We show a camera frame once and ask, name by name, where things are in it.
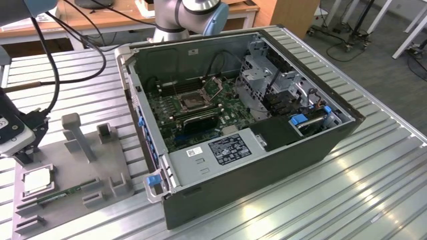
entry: power supply label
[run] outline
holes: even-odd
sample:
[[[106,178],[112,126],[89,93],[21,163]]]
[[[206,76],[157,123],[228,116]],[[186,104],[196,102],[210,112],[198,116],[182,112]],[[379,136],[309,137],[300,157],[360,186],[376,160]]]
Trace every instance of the power supply label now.
[[[210,142],[208,147],[220,165],[229,164],[252,154],[238,134]]]

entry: blue tab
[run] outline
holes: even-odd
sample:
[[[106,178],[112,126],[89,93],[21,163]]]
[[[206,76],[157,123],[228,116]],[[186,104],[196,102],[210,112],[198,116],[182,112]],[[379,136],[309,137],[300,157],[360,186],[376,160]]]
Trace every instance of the blue tab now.
[[[142,116],[140,116],[138,117],[138,120],[137,120],[137,126],[144,126],[145,125],[145,123],[144,123],[144,118],[142,118]]]
[[[327,114],[329,114],[332,112],[332,109],[329,106],[324,106],[324,111],[327,112]]]
[[[308,119],[307,117],[304,116],[304,114],[297,114],[295,116],[292,116],[290,118],[290,122],[292,124],[296,126],[297,124],[301,124],[303,122],[307,122]]]
[[[158,175],[153,175],[153,176],[149,176],[146,178],[146,183],[148,183],[148,186],[152,187],[153,185],[157,185],[161,183],[161,176],[160,174]]]

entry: wheel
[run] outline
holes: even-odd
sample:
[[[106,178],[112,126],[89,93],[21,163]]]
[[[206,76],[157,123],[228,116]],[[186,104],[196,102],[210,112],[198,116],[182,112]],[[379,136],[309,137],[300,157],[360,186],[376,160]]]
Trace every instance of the wheel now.
[[[365,43],[363,44],[363,50],[367,50],[368,46],[369,46],[369,42],[365,42]]]
[[[308,36],[312,37],[315,35],[315,30],[313,29],[309,29],[308,31]]]

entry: black cable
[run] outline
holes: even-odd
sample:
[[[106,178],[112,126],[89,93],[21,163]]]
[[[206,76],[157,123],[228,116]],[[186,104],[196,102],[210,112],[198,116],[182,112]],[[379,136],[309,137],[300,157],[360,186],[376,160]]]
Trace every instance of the black cable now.
[[[112,37],[112,40],[110,40],[110,42],[109,42],[105,46],[109,46],[110,44],[113,44],[113,42],[114,42],[114,40],[116,40],[116,36],[117,36],[117,32],[114,32],[113,37]]]
[[[65,26],[62,26],[60,23],[58,25],[62,27],[62,29],[65,30],[65,32],[72,36],[73,39],[76,39],[84,46],[86,46],[88,48],[96,50],[92,45],[96,45],[96,42],[93,42],[90,39],[86,38],[86,36],[84,35],[78,35],[80,37],[76,37],[74,36],[74,33],[72,33],[68,28]],[[121,46],[126,45],[126,44],[130,44],[130,43],[122,43],[122,44],[118,44],[117,46],[113,46],[112,48],[106,48],[106,49],[100,49],[98,50],[105,53],[105,52],[109,52],[117,48],[120,48]]]
[[[340,21],[340,22],[343,22],[343,18],[344,18],[344,15],[345,15],[345,13],[347,13],[348,7],[349,7],[349,5],[352,4],[353,1],[355,1],[355,0],[351,0],[351,1],[348,2],[347,6],[345,6],[344,12],[341,13],[341,15],[340,15],[340,17],[339,17],[339,21]]]
[[[268,91],[269,89],[272,88],[277,78],[278,78],[278,74],[280,74],[280,70],[277,69],[277,71],[274,71],[274,74],[273,74],[273,77],[272,77],[272,80],[270,80],[270,83],[268,84],[266,88],[265,88],[265,93],[264,93],[264,96],[268,94]]]
[[[424,49],[424,47],[425,47],[425,45],[427,45],[427,39],[421,42],[421,44],[419,45],[419,49],[420,50],[423,50]]]
[[[208,79],[208,76],[209,76],[209,73],[210,73],[210,70],[212,70],[212,66],[213,66],[213,62],[214,62],[217,56],[218,56],[220,54],[224,54],[224,53],[228,54],[228,55],[230,55],[232,57],[234,57],[236,60],[238,61],[238,63],[242,64],[241,59],[240,59],[232,52],[229,52],[228,50],[220,50],[220,51],[217,51],[217,52],[214,53],[212,59],[210,59],[209,64],[208,64],[208,68],[206,68],[206,71],[205,71],[205,74],[204,74],[204,79]]]
[[[86,38],[66,24],[64,23],[56,16],[53,16],[49,12],[45,12],[45,14],[57,22],[57,24],[64,28],[64,29],[68,29],[70,30],[76,35],[78,35],[81,37],[81,39],[84,41],[86,41]],[[96,78],[104,71],[105,67],[106,67],[106,59],[105,59],[105,55],[101,51],[101,49],[94,45],[92,44],[89,41],[86,41],[86,44],[90,45],[94,49],[94,51],[98,52],[100,54],[100,57],[101,57],[101,67],[98,69],[98,71],[92,74],[90,76],[85,76],[82,78],[78,78],[78,79],[73,79],[73,80],[64,80],[64,81],[60,81],[60,84],[73,84],[73,83],[80,83],[80,82],[84,82],[89,79],[93,79]],[[46,82],[41,82],[41,85],[45,86],[45,85],[52,85],[54,84],[54,82],[52,81],[46,81]]]
[[[419,62],[417,58],[408,52],[408,56],[407,56],[407,61],[405,61],[405,64],[407,64],[407,67],[409,69],[409,71],[419,77],[419,79],[421,79],[423,81],[427,82],[427,79],[424,77],[421,77],[415,71],[413,69],[411,68],[411,64],[409,64],[409,59],[413,59],[413,61],[417,63],[417,65],[423,68],[423,70],[427,72],[427,68],[423,66],[423,64]]]
[[[100,36],[100,39],[101,39],[101,43],[102,45],[105,46],[105,40],[104,40],[104,37],[102,37],[102,34],[101,34],[101,31],[98,29],[98,27],[94,25],[94,23],[92,22],[90,18],[85,15],[85,13],[68,1],[68,0],[64,0],[64,2],[72,6],[72,8],[82,15],[82,17],[88,20],[88,22],[92,24],[93,28],[96,29],[96,32]]]
[[[332,48],[337,47],[337,46],[341,45],[341,44],[343,44],[343,42],[332,45],[332,46],[325,50],[325,54],[327,54],[328,57],[329,57],[331,59],[333,59],[335,61],[339,61],[339,62],[341,62],[341,63],[348,63],[348,62],[351,62],[356,57],[359,57],[359,56],[365,52],[365,50],[363,50],[359,54],[356,54],[356,55],[355,55],[352,58],[349,58],[349,59],[345,59],[345,60],[337,59],[337,58],[335,58],[333,56],[331,56],[329,50],[331,50]]]
[[[319,8],[320,8],[320,16],[321,16],[321,19],[323,19],[323,27],[328,27],[328,25],[327,25],[327,21],[325,21],[325,18],[324,18],[324,16],[323,16],[323,12],[321,12],[321,0],[319,1]]]
[[[327,31],[321,31],[321,30],[316,29],[316,32],[320,32],[321,34],[327,35],[328,37],[336,38],[336,39],[341,40],[341,42],[344,42],[345,44],[348,44],[348,42],[347,42],[343,38],[340,38],[339,36],[332,35],[332,34],[328,33]]]
[[[144,88],[148,89],[148,84],[152,82],[150,80],[153,80],[153,83],[156,84],[156,81],[158,81],[156,76],[149,76],[145,80],[145,84],[144,84]]]
[[[100,3],[100,2],[97,2],[96,0],[90,0],[90,1],[92,1],[93,3],[96,3],[97,5],[100,5],[102,8],[105,8],[105,9],[108,9],[108,10],[113,11],[114,13],[120,14],[122,17],[125,17],[125,18],[130,19],[132,21],[138,22],[138,23],[141,23],[141,24],[150,25],[150,26],[156,26],[156,24],[154,24],[154,23],[145,22],[145,21],[141,21],[141,20],[134,19],[133,17],[130,17],[130,16],[125,15],[122,12],[117,11],[116,9],[110,8],[109,6],[106,6],[106,5],[101,4],[101,3]]]
[[[257,109],[250,108],[250,107],[248,107],[248,109],[250,109],[250,110],[253,110],[253,111],[256,111],[256,112],[260,112],[260,113],[269,113],[269,111],[261,111],[261,110],[257,110]]]
[[[38,38],[40,38],[41,46],[42,46],[42,49],[44,49],[44,52],[46,55],[48,62],[50,63],[50,66],[52,66],[53,77],[54,77],[54,81],[52,82],[52,84],[54,84],[53,98],[52,98],[52,101],[50,101],[46,109],[44,109],[41,111],[41,113],[46,116],[50,113],[50,111],[54,107],[54,104],[58,100],[58,96],[60,96],[60,73],[58,73],[58,68],[56,67],[56,63],[54,63],[54,60],[53,60],[53,57],[52,57],[52,54],[50,54],[50,51],[48,48],[45,38],[42,36],[41,30],[38,27],[37,21],[33,17],[30,17],[30,21],[32,21],[33,28],[34,28],[37,35],[38,35]]]

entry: aluminum table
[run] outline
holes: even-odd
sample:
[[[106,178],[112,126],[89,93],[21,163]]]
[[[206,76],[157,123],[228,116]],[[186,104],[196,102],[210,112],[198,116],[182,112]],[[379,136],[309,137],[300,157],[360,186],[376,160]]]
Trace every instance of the aluminum table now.
[[[60,116],[81,115],[81,130],[117,127],[136,195],[37,235],[50,239],[425,239],[427,138],[282,28],[264,28],[324,82],[365,115],[352,136],[321,162],[181,227],[166,230],[161,203],[150,204],[141,183],[148,172],[126,106],[113,53],[100,77],[61,86],[42,144],[58,141]],[[93,73],[90,50],[54,54],[61,79]],[[44,55],[14,58],[2,86],[53,78]],[[53,87],[9,95],[25,112],[45,107]],[[0,160],[0,239],[12,231],[12,159]]]

